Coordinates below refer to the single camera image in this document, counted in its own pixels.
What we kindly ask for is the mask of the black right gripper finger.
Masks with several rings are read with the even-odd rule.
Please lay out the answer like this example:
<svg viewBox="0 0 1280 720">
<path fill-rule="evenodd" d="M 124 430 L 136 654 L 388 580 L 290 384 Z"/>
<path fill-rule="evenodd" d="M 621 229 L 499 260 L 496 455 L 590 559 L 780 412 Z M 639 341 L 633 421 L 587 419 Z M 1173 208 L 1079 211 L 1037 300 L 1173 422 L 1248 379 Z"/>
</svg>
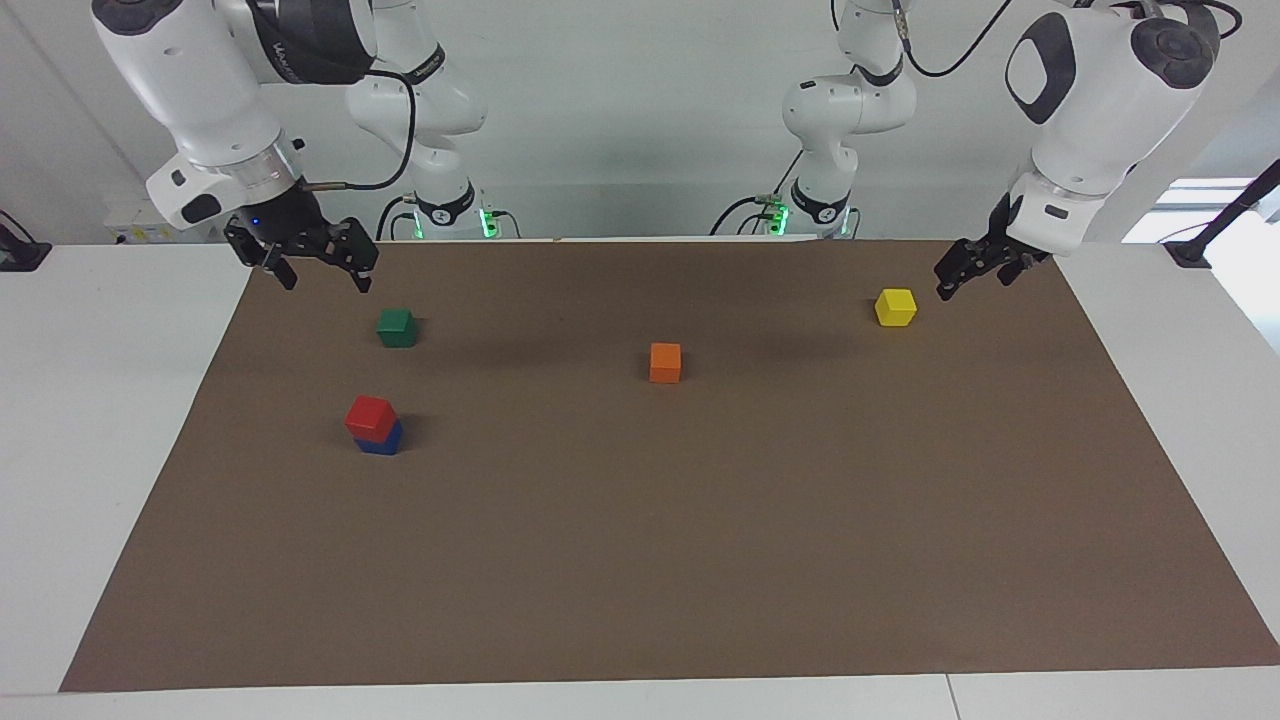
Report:
<svg viewBox="0 0 1280 720">
<path fill-rule="evenodd" d="M 262 245 L 252 234 L 228 234 L 227 242 L 242 265 L 261 269 L 285 291 L 296 287 L 296 272 L 273 243 Z"/>
<path fill-rule="evenodd" d="M 349 217 L 334 224 L 334 254 L 339 268 L 348 273 L 356 290 L 367 293 L 372 287 L 379 249 L 360 220 Z"/>
</svg>

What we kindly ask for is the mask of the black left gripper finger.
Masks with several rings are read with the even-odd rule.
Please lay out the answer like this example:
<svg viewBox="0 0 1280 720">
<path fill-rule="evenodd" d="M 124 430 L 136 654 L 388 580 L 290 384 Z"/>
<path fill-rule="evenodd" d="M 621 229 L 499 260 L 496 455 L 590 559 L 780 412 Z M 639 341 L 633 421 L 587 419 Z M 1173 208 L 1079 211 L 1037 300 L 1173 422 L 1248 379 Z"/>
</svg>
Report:
<svg viewBox="0 0 1280 720">
<path fill-rule="evenodd" d="M 937 263 L 937 295 L 947 302 L 964 284 L 983 277 L 992 270 L 998 270 L 1000 264 L 987 261 L 938 261 Z"/>
<path fill-rule="evenodd" d="M 938 287 L 960 287 L 989 272 L 989 241 L 960 238 L 934 265 Z"/>
</svg>

